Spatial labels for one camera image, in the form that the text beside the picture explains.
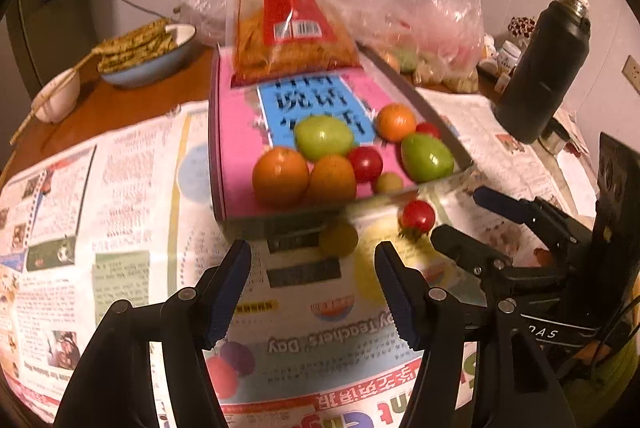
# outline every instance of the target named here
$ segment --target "green tomato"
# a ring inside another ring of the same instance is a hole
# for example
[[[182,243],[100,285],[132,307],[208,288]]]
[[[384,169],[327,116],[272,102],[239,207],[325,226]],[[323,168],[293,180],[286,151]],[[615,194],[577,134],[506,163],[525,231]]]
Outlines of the green tomato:
[[[402,140],[402,166],[415,183],[441,179],[453,173],[453,155],[442,141],[424,133]]]
[[[400,191],[404,186],[402,177],[397,173],[382,173],[378,179],[372,183],[371,188],[374,193],[394,193]]]
[[[318,248],[325,256],[347,256],[358,246],[358,231],[346,220],[335,220],[318,235]]]
[[[398,46],[391,53],[400,63],[400,72],[403,74],[411,74],[418,67],[418,54],[415,52]]]
[[[353,132],[344,121],[328,115],[310,115],[295,128],[296,146],[305,159],[316,162],[325,155],[346,155],[353,148]]]

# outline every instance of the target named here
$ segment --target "chopsticks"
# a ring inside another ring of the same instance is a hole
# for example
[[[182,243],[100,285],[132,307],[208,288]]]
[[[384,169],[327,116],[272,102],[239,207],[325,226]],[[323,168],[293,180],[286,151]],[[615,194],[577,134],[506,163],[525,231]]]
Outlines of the chopsticks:
[[[22,134],[22,132],[24,132],[24,129],[27,128],[27,125],[31,122],[31,119],[33,119],[33,116],[36,115],[36,112],[42,108],[46,103],[49,102],[49,100],[55,95],[57,94],[60,90],[62,90],[63,88],[66,87],[66,85],[68,85],[71,80],[74,78],[74,76],[76,75],[76,73],[78,72],[78,70],[80,70],[80,68],[82,68],[84,66],[84,64],[89,61],[89,59],[94,57],[94,51],[92,50],[91,52],[89,52],[89,54],[87,54],[86,56],[84,56],[84,58],[82,58],[80,61],[78,61],[74,67],[71,69],[71,71],[69,71],[69,73],[66,75],[66,77],[64,77],[62,79],[62,81],[60,81],[54,88],[53,90],[51,90],[46,96],[44,96],[38,104],[36,104],[35,106],[33,105],[33,103],[31,104],[31,110],[29,111],[29,113],[27,114],[27,117],[24,118],[24,121],[22,121],[22,123],[20,124],[20,126],[18,126],[18,129],[15,131],[14,135],[11,137],[11,139],[9,139],[9,144],[11,146],[13,146],[15,144],[15,141],[18,140],[18,137],[20,137],[20,135]]]

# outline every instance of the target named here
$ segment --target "blue bowl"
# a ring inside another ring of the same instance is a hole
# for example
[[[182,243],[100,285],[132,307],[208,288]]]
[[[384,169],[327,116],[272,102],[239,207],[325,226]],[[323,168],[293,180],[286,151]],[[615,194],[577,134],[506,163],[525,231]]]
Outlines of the blue bowl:
[[[149,59],[126,70],[113,74],[100,74],[109,84],[123,88],[137,88],[153,83],[175,74],[189,58],[193,45],[196,43],[196,27],[184,23],[170,24],[165,27],[174,36],[178,45],[171,52],[154,59]]]

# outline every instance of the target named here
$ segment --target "wooden table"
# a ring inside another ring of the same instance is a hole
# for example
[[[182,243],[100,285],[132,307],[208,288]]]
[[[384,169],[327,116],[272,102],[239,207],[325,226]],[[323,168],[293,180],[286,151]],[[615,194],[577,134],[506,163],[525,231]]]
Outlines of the wooden table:
[[[6,180],[54,154],[102,133],[158,117],[177,104],[201,101],[209,96],[213,49],[201,48],[190,64],[171,77],[134,90],[124,90],[105,83],[96,71],[97,59],[80,72],[82,90],[73,113],[59,124],[44,124],[34,119],[16,145],[16,155],[7,167]],[[480,93],[492,101],[498,94],[486,78],[479,80]],[[435,90],[448,91],[443,86]],[[556,180],[573,214],[574,200],[556,159],[539,143],[533,148]],[[593,226],[593,221],[586,221]]]

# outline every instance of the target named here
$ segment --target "snack bag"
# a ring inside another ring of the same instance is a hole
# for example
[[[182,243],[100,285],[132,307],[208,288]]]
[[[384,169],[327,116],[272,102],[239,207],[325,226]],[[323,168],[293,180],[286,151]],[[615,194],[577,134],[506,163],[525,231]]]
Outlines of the snack bag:
[[[233,86],[359,66],[331,6],[316,0],[239,0]]]

